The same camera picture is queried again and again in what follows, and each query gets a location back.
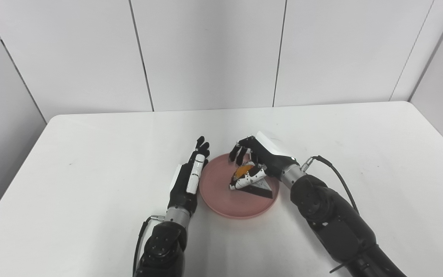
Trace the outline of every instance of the wall seam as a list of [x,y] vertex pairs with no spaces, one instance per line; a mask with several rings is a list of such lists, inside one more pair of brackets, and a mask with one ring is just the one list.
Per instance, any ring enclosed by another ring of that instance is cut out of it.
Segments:
[[143,65],[143,72],[145,74],[146,89],[148,90],[148,96],[150,97],[150,105],[152,106],[152,112],[154,112],[155,108],[153,107],[153,98],[152,98],[152,93],[150,91],[150,83],[148,82],[148,75],[146,74],[146,66],[145,66],[145,60],[143,58],[143,51],[141,50],[141,43],[139,42],[139,34],[138,34],[138,27],[136,25],[136,18],[134,17],[134,10],[132,8],[131,0],[128,0],[128,2],[131,9],[131,18],[132,18],[132,24],[134,26],[134,33],[136,34],[136,41],[138,42],[139,56],[141,57],[141,65]]
[[423,20],[423,23],[421,24],[420,31],[418,31],[418,34],[416,35],[415,42],[413,42],[413,46],[411,47],[410,53],[408,54],[408,57],[406,58],[406,62],[403,65],[403,69],[401,70],[401,73],[399,74],[396,84],[394,84],[394,88],[392,89],[392,93],[391,93],[391,96],[389,97],[388,101],[390,101],[392,99],[392,96],[394,95],[394,92],[396,91],[396,87],[398,86],[399,80],[401,80],[401,76],[403,75],[406,65],[408,64],[408,61],[410,60],[411,53],[413,53],[413,49],[415,49],[416,42],[417,42],[418,38],[420,37],[421,31],[423,30],[423,26],[425,25],[425,22],[427,21],[430,11],[432,10],[434,2],[435,2],[435,0],[432,0],[432,3],[430,4],[430,7],[428,8],[427,15],[425,16],[425,19]]
[[275,106],[276,86],[278,85],[278,73],[280,72],[281,45],[283,44],[283,30],[285,29],[286,4],[287,3],[288,3],[288,0],[285,0],[285,9],[283,10],[283,23],[281,25],[280,49],[278,51],[278,63],[276,64],[275,90],[273,92],[273,105],[271,105],[271,107]]
[[438,39],[438,42],[437,42],[436,45],[435,45],[435,48],[434,48],[433,51],[432,51],[432,54],[431,54],[430,57],[428,58],[428,61],[427,61],[426,65],[425,65],[425,68],[423,68],[423,71],[421,72],[420,77],[418,78],[418,80],[417,80],[417,82],[416,82],[416,84],[415,84],[415,87],[413,88],[413,91],[411,92],[410,97],[408,98],[408,102],[411,102],[411,100],[412,100],[412,98],[413,98],[413,95],[415,95],[415,92],[416,92],[416,90],[418,89],[418,86],[420,86],[420,83],[421,83],[423,77],[425,76],[425,73],[427,72],[428,67],[429,67],[430,64],[432,63],[432,60],[433,60],[433,58],[434,58],[436,52],[438,51],[438,48],[439,48],[440,45],[442,44],[442,41],[443,41],[443,31],[442,31],[442,34],[441,34],[440,38]]

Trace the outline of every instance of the robotic hand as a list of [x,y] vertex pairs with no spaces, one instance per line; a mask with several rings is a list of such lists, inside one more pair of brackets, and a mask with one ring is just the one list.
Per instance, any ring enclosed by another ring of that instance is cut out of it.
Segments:
[[[249,186],[265,175],[283,182],[290,189],[292,203],[331,257],[340,263],[331,272],[346,267],[354,277],[406,277],[377,245],[374,232],[360,217],[345,182],[329,161],[314,156],[300,167],[295,158],[281,152],[261,132],[237,142],[229,158],[241,165],[247,152],[255,166],[232,182],[230,188]],[[313,160],[334,170],[353,206],[323,181],[306,174]]]
[[[208,142],[199,137],[196,149],[187,163],[179,170],[174,187],[170,191],[170,201],[165,216],[152,216],[140,231],[134,254],[134,277],[181,277],[184,268],[184,250],[187,245],[187,228],[197,207],[197,186],[199,176],[210,151]],[[151,237],[146,241],[144,252],[137,265],[137,252],[141,237],[150,219],[162,221],[153,228]]]

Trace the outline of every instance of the black robotic finger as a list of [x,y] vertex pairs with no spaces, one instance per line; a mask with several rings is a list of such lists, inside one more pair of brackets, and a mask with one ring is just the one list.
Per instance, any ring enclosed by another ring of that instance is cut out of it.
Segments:
[[204,142],[204,136],[200,136],[196,141],[196,149],[198,149]]
[[210,143],[209,142],[205,142],[204,144],[202,144],[200,147],[198,147],[197,149],[197,153],[202,154],[205,158],[207,156],[210,155],[210,151],[208,150],[210,147]]
[[251,135],[250,137],[246,137],[246,138],[239,140],[239,142],[237,144],[240,145],[241,147],[246,147],[248,149],[252,149],[253,142],[255,140],[256,140],[255,137],[253,135]]
[[258,156],[254,153],[254,151],[251,151],[251,161],[253,161],[255,164],[259,163]]
[[237,158],[237,153],[239,152],[240,149],[241,149],[241,147],[239,145],[235,145],[235,147],[233,147],[232,151],[230,151],[230,154],[228,155],[228,159],[231,162],[235,161],[235,158]]
[[240,149],[239,155],[237,156],[237,161],[236,161],[237,165],[239,165],[239,166],[242,165],[242,163],[244,162],[244,156],[246,155],[246,153],[247,153],[247,148],[242,147]]

